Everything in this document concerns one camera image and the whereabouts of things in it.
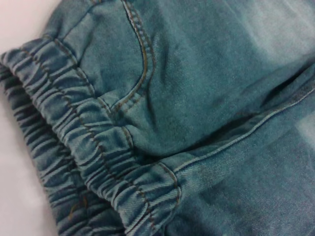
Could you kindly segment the blue denim shorts with print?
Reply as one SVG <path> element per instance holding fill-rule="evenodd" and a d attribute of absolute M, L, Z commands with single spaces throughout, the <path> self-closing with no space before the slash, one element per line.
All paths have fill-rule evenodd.
<path fill-rule="evenodd" d="M 62 0 L 0 85 L 59 236 L 315 236 L 315 0 Z"/>

